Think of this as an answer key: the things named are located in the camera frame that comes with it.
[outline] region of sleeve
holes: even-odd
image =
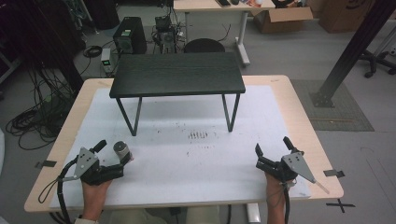
[[[76,219],[75,224],[99,224],[99,222],[78,218]]]

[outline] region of black chair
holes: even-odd
[[[364,74],[365,77],[372,77],[376,72],[376,67],[378,64],[385,65],[389,68],[388,74],[395,75],[396,74],[396,64],[387,61],[385,58],[389,55],[388,51],[383,51],[393,37],[396,35],[396,27],[390,32],[390,34],[385,38],[385,40],[381,43],[375,53],[371,53],[368,50],[365,50],[363,54],[359,57],[360,60],[365,60],[370,63],[370,72]]]
[[[219,41],[208,38],[194,39],[184,47],[185,53],[225,52]]]

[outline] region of desk foot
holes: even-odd
[[[235,38],[236,46],[238,48],[238,52],[241,55],[242,63],[244,66],[250,65],[250,60],[248,59],[247,51],[245,50],[244,43],[239,43],[238,37]]]
[[[247,223],[261,224],[259,205],[257,203],[247,203]]]

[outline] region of cardboard box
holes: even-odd
[[[304,21],[313,19],[310,7],[290,7],[263,11],[253,20],[260,32],[271,34],[300,31]]]
[[[329,0],[306,0],[306,5],[311,7],[314,18],[320,18]]]
[[[319,24],[329,33],[358,30],[375,0],[328,1]]]

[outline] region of open cardboard box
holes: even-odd
[[[300,31],[304,21],[313,19],[310,7],[289,7],[262,11],[253,20],[260,32],[271,34]]]

